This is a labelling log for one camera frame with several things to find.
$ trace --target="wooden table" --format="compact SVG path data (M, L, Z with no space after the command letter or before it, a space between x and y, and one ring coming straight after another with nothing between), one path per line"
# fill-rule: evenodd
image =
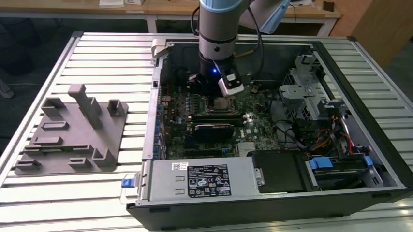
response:
M322 24L318 36L329 36L341 13L314 6L289 8L284 23ZM146 0L143 5L126 4L125 8L99 8L99 0L0 0L0 17L145 19L150 33L157 33L157 20L190 20L198 0Z

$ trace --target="power supply label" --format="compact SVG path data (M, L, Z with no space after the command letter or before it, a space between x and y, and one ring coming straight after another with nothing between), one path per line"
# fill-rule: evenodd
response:
M191 198L232 195L226 164L187 167L187 195Z

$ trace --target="motherboard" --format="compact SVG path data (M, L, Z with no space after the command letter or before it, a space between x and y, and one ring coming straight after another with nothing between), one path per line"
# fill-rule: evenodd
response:
M280 149L269 113L273 95L252 85L237 96L209 99L185 87L163 85L167 159L238 157L252 150ZM220 138L221 134L197 131L204 125L229 126L232 135ZM197 133L209 138L200 140Z

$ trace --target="slotted aluminum surface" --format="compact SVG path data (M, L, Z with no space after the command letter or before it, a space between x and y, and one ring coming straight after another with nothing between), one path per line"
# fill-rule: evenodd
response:
M101 231L146 232L121 203L121 179L141 170L141 157L146 131L150 82L154 67L151 41L155 38L193 39L183 34L85 33L71 39L65 55L51 75L46 96L74 99L66 94L69 85L85 83L89 96L99 101L121 99L130 105L125 128L119 166L111 173L82 175L16 176L12 166L20 159L19 152L36 130L42 119L39 108L34 117L26 117L26 130L11 152L0 176L0 230L4 231ZM241 40L256 39L240 36ZM347 38L265 36L266 40L320 40L357 93L372 111L407 163L413 167L413 110L412 103L395 87L383 70L368 58L357 43ZM340 98L332 81L328 84ZM126 191L130 200L134 190ZM384 203L349 217L306 219L274 223L233 225L190 231L412 231L413 200Z

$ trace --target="blue latch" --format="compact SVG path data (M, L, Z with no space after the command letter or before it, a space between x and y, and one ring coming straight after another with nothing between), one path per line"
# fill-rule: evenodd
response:
M123 189L130 189L135 187L135 179L123 179L122 180L122 188Z
M364 161L367 162L367 165L368 165L369 168L373 167L373 160L372 160L371 156L365 156Z
M310 161L312 169L333 168L333 163L329 157L314 157Z

